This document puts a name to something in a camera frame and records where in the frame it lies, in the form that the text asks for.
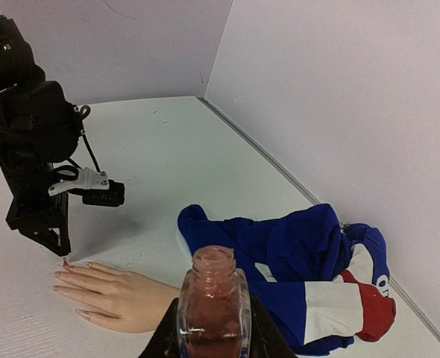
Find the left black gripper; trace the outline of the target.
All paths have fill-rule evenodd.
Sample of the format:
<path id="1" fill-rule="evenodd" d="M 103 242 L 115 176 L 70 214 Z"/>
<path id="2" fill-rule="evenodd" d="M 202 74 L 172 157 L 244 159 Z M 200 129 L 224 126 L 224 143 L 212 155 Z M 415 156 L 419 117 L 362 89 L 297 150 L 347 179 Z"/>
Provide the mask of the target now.
<path id="1" fill-rule="evenodd" d="M 71 253 L 66 194 L 49 195 L 57 182 L 53 165 L 28 160 L 5 167 L 5 178 L 13 195 L 7 214 L 10 229 L 47 248 L 59 257 Z"/>

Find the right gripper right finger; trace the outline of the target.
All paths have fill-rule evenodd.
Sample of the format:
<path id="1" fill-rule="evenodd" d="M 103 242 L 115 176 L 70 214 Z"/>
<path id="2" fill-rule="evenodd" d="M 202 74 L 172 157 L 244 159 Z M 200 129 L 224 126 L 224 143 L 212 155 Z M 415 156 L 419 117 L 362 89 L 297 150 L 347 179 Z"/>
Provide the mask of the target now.
<path id="1" fill-rule="evenodd" d="M 251 340 L 249 357 L 296 358 L 293 350 L 256 295 L 251 295 Z"/>

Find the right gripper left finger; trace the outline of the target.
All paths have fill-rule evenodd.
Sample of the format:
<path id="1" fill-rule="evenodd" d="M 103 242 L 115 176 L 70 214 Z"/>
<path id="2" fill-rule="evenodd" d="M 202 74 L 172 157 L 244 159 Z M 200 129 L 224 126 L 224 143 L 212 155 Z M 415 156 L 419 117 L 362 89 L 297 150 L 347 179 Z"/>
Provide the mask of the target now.
<path id="1" fill-rule="evenodd" d="M 139 358 L 180 358 L 177 336 L 177 309 L 179 298 L 175 298 L 166 310 L 157 329 Z"/>

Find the pink nail polish bottle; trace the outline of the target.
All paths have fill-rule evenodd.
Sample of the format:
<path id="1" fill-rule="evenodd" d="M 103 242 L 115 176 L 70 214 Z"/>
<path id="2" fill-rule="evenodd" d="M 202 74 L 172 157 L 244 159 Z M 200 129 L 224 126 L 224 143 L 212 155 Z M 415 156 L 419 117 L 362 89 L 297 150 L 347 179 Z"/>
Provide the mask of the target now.
<path id="1" fill-rule="evenodd" d="M 180 292 L 177 337 L 182 357 L 247 357 L 251 340 L 251 299 L 234 251 L 198 249 Z"/>

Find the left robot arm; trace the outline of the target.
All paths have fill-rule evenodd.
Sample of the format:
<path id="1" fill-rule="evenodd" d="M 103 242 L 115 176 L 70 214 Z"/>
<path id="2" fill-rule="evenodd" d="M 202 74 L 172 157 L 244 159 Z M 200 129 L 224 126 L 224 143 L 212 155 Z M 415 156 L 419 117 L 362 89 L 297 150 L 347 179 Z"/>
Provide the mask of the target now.
<path id="1" fill-rule="evenodd" d="M 67 193 L 55 163 L 78 147 L 81 115 L 48 81 L 13 19 L 0 15 L 0 167 L 13 200 L 10 229 L 63 257 L 70 253 Z"/>

